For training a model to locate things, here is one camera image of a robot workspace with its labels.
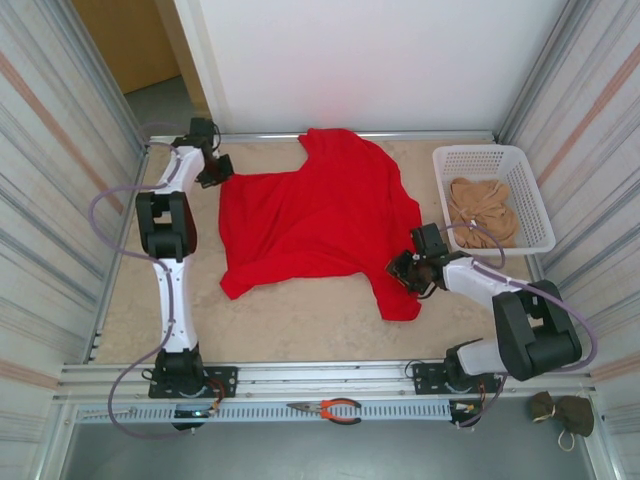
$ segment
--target pliers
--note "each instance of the pliers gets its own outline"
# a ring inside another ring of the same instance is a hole
[[[356,425],[362,421],[361,418],[342,418],[333,415],[329,408],[334,405],[347,405],[354,408],[362,408],[355,400],[349,398],[334,398],[333,400],[323,400],[320,403],[304,402],[304,403],[288,403],[287,407],[295,408],[308,413],[319,413],[322,418],[338,425]]]

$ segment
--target beige mat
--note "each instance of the beige mat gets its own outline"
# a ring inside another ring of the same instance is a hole
[[[420,203],[423,223],[443,224],[431,155],[451,142],[380,142]],[[298,143],[223,145],[238,173],[297,170],[306,158]],[[168,161],[154,148],[145,183],[157,181]],[[471,300],[437,291],[413,322],[381,320],[364,275],[294,279],[255,288],[231,301],[218,282],[226,270],[218,235],[219,189],[194,186],[189,198],[198,250],[189,282],[193,318],[206,362],[338,361],[442,357],[458,343],[495,336],[492,314]],[[134,220],[127,248],[142,251]],[[524,258],[505,269],[528,278]],[[96,361],[130,362],[160,341],[160,302],[151,265],[123,258]]]

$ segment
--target red cloth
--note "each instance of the red cloth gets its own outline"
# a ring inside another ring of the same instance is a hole
[[[420,304],[385,270],[412,248],[409,231],[421,224],[398,166],[348,130],[310,129],[299,140],[308,158],[297,172],[236,174],[222,184],[222,289],[236,299],[256,285],[363,272],[382,318],[413,320]]]

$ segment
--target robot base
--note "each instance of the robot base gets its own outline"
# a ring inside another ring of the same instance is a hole
[[[237,367],[204,367],[198,346],[179,353],[162,350],[151,372],[149,398],[219,398],[219,384],[224,397],[236,395]]]
[[[481,383],[484,383],[485,393],[498,390],[500,380],[493,373],[469,376],[462,371],[457,361],[457,350],[461,346],[447,350],[447,357],[442,363],[412,365],[416,395],[479,394]]]

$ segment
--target laundry basket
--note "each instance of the laundry basket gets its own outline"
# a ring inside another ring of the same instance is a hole
[[[477,182],[500,180],[511,193],[506,204],[516,212],[520,229],[516,247],[505,248],[506,255],[530,255],[551,250],[556,238],[540,191],[524,152],[505,145],[459,145],[440,147],[433,152],[433,166],[438,182],[440,202],[447,225],[451,223],[447,208],[451,197],[451,182],[458,177]],[[462,248],[456,243],[453,230],[448,230],[453,250],[472,255],[500,255],[497,248]]]

